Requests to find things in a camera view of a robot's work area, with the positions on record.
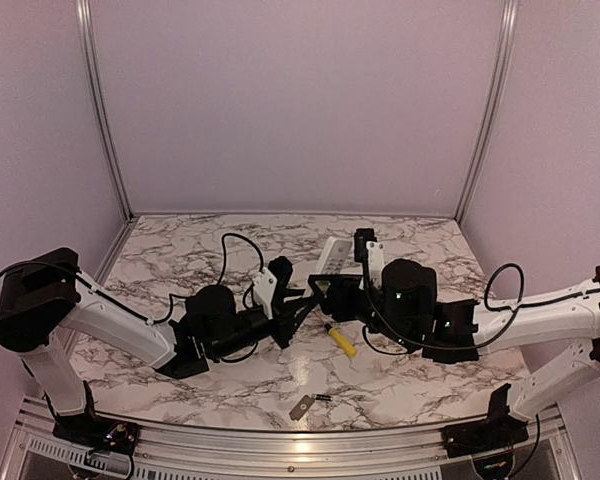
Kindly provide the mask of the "grey battery compartment cover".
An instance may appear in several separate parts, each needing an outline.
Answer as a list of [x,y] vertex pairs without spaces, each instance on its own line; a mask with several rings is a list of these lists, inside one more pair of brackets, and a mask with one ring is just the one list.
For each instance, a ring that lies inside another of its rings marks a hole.
[[315,398],[311,395],[304,395],[289,412],[289,417],[293,421],[299,421],[310,407],[314,404]]

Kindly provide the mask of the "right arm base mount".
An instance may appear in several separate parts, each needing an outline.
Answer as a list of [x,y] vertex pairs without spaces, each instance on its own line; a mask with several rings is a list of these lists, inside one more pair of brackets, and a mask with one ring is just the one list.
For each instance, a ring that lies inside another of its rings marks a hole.
[[485,418],[441,429],[443,446],[449,458],[512,447],[529,439],[528,421],[510,415],[507,404],[510,389],[511,384],[505,384],[491,394]]

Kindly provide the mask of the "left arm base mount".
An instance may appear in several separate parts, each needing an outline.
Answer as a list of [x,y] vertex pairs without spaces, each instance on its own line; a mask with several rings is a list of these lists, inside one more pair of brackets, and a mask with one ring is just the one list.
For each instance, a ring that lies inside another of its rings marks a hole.
[[53,435],[57,438],[90,448],[91,453],[115,452],[132,456],[139,440],[137,423],[102,417],[95,411],[90,387],[83,382],[86,406],[76,415],[60,415],[45,395],[48,409],[54,418]]

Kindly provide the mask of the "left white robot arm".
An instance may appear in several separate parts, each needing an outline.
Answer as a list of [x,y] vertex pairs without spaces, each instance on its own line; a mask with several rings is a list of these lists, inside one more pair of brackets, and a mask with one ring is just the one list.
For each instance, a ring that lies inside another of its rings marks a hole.
[[290,261],[278,257],[252,281],[254,304],[238,310],[233,292],[208,285],[185,299],[181,319],[152,319],[105,290],[78,266],[78,255],[58,248],[0,271],[0,345],[17,353],[51,407],[86,445],[105,438],[92,394],[58,345],[63,328],[89,335],[176,380],[208,372],[210,363],[270,338],[281,349],[319,302],[288,286]]

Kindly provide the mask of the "yellow handle screwdriver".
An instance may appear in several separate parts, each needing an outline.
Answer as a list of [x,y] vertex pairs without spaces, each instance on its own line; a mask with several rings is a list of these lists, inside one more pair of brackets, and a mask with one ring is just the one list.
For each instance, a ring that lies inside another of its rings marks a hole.
[[338,348],[349,358],[357,355],[357,349],[349,338],[342,333],[342,330],[335,323],[324,322],[323,329],[326,334],[334,341]]

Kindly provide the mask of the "white remote control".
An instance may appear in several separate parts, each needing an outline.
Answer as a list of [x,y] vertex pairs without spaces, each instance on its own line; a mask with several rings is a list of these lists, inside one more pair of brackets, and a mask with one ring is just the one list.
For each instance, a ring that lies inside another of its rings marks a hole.
[[316,264],[315,272],[320,275],[337,275],[347,261],[353,241],[330,236]]

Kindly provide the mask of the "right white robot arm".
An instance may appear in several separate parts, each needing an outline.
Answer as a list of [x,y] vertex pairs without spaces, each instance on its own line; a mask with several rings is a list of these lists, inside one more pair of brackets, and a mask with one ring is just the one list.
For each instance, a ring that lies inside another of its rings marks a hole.
[[571,390],[600,377],[600,266],[594,278],[561,291],[508,301],[468,299],[440,302],[436,272],[397,259],[380,280],[371,268],[360,275],[312,274],[308,279],[322,311],[334,320],[358,320],[406,352],[438,363],[475,361],[483,355],[525,345],[574,340],[568,351],[526,380],[494,391],[475,438],[495,448],[515,424]]

